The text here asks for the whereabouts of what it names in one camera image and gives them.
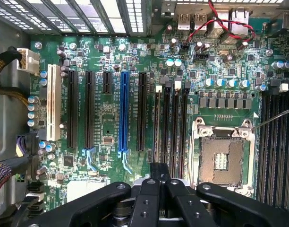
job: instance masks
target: white pci slot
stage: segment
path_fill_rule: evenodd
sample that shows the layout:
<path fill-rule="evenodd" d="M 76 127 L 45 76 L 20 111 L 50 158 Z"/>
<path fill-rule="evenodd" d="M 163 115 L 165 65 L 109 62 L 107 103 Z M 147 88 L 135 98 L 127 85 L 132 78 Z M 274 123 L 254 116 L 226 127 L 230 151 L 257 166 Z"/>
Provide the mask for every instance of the white pci slot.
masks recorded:
<path fill-rule="evenodd" d="M 58 65 L 48 65 L 47 140 L 60 139 L 61 76 Z"/>

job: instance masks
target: green circuit board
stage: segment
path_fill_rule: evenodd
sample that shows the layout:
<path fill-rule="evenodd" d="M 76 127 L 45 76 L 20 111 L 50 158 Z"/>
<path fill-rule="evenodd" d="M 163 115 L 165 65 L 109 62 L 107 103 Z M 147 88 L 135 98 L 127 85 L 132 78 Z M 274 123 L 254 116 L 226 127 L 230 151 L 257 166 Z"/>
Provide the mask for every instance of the green circuit board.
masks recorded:
<path fill-rule="evenodd" d="M 192 175 L 194 185 L 199 177 L 200 150 L 202 142 L 199 139 L 191 144 L 192 125 L 197 117 L 202 117 L 206 125 L 239 127 L 245 119 L 249 119 L 253 126 L 260 122 L 261 93 L 255 87 L 257 77 L 263 85 L 268 86 L 270 79 L 283 78 L 283 71 L 273 70 L 271 63 L 274 61 L 289 60 L 289 37 L 267 38 L 262 33 L 262 23 L 259 18 L 252 18 L 250 24 L 257 32 L 256 38 L 249 44 L 249 47 L 238 51 L 236 45 L 221 44 L 218 39 L 207 39 L 203 36 L 195 36 L 188 53 L 179 54 L 179 47 L 170 48 L 170 39 L 175 37 L 185 40 L 187 35 L 173 32 L 170 35 L 162 30 L 158 35 L 148 38 L 130 37 L 91 37 L 91 36 L 32 36 L 31 50 L 38 52 L 41 56 L 40 70 L 47 71 L 48 64 L 59 64 L 60 58 L 56 51 L 64 48 L 70 68 L 78 72 L 78 118 L 77 118 L 77 147 L 68 148 L 67 130 L 61 130 L 61 139 L 54 141 L 56 151 L 54 157 L 45 154 L 41 157 L 41 165 L 47 166 L 47 178 L 45 182 L 46 210 L 51 210 L 68 201 L 67 185 L 71 181 L 94 182 L 105 185 L 116 181 L 124 181 L 133 185 L 134 180 L 141 177 L 149 177 L 149 163 L 152 161 L 154 144 L 154 119 L 155 119 L 155 88 L 161 85 L 164 89 L 164 81 L 181 81 L 182 88 L 186 82 L 190 82 L 190 90 L 187 98 L 187 124 L 186 124 L 186 150 L 183 177 L 190 180 Z M 209 59 L 207 61 L 193 60 L 193 47 L 195 42 L 209 43 L 210 49 L 207 51 Z M 42 49 L 34 48 L 35 42 L 42 43 Z M 77 48 L 70 50 L 69 45 L 75 43 Z M 119 51 L 119 45 L 124 44 L 125 50 Z M 110 48 L 104 52 L 100 47 Z M 273 49 L 274 54 L 267 57 L 266 49 Z M 233 61 L 224 63 L 225 56 L 219 55 L 219 51 L 229 51 L 233 55 Z M 168 59 L 181 59 L 180 68 L 167 67 Z M 120 66 L 120 70 L 115 71 L 114 65 Z M 91 165 L 96 171 L 87 166 L 87 154 L 84 145 L 85 138 L 85 74 L 87 71 L 95 73 L 95 113 L 94 113 L 94 148 Z M 113 75 L 112 94 L 104 94 L 103 72 L 110 71 Z M 119 100 L 120 100 L 120 73 L 128 71 L 130 73 L 129 89 L 129 111 L 128 111 L 128 136 L 127 136 L 127 169 L 123 166 L 123 158 L 118 158 L 119 140 Z M 145 107 L 145 140 L 144 150 L 136 150 L 137 118 L 138 118 L 138 74 L 147 73 L 147 97 Z M 206 79 L 229 79 L 236 80 L 234 88 L 206 87 Z M 240 88 L 239 82 L 247 79 L 249 86 Z M 31 95 L 40 94 L 40 77 L 31 77 Z M 61 120 L 68 120 L 68 80 L 62 79 L 61 89 Z M 170 118 L 172 122 L 172 94 L 170 102 Z M 227 106 L 213 106 L 212 101 L 216 99 L 240 100 L 242 105 L 236 104 L 232 108 Z M 46 125 L 45 102 L 40 106 L 38 120 L 42 122 L 38 129 L 44 129 Z M 164 113 L 161 111 L 161 125 Z M 181 108 L 178 111 L 178 128 L 180 130 Z M 105 144 L 104 138 L 111 138 L 112 142 Z M 254 141 L 253 159 L 251 160 L 253 169 L 249 169 L 250 162 L 250 142 L 242 142 L 242 184 L 247 184 L 248 173 L 252 172 L 252 184 L 250 197 L 255 197 L 256 175 L 257 175 L 257 150 L 259 140 Z"/>

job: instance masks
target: blue pcie slot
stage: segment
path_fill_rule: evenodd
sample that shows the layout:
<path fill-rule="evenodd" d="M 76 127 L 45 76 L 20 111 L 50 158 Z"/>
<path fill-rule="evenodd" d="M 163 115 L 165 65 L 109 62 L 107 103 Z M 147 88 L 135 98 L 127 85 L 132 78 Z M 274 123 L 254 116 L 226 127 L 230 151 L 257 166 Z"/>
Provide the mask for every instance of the blue pcie slot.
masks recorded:
<path fill-rule="evenodd" d="M 119 140 L 118 152 L 128 151 L 128 118 L 129 118 L 129 89 L 130 73 L 120 74 L 120 101 L 119 101 Z"/>

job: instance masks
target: motherboard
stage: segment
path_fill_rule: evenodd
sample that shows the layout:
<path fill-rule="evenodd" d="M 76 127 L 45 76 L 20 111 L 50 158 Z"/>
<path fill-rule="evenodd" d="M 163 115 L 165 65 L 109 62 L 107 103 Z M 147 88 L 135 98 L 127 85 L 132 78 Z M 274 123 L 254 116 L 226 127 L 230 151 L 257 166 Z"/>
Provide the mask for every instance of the motherboard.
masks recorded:
<path fill-rule="evenodd" d="M 260 129 L 251 128 L 263 93 L 289 88 L 289 69 L 277 67 L 289 63 L 289 35 L 267 38 L 263 20 L 250 19 L 257 35 L 246 46 L 202 35 L 185 46 L 175 23 L 148 38 L 32 36 L 41 73 L 28 125 L 40 140 L 45 209 L 133 185 L 151 162 L 194 188 L 212 182 L 257 199 Z"/>

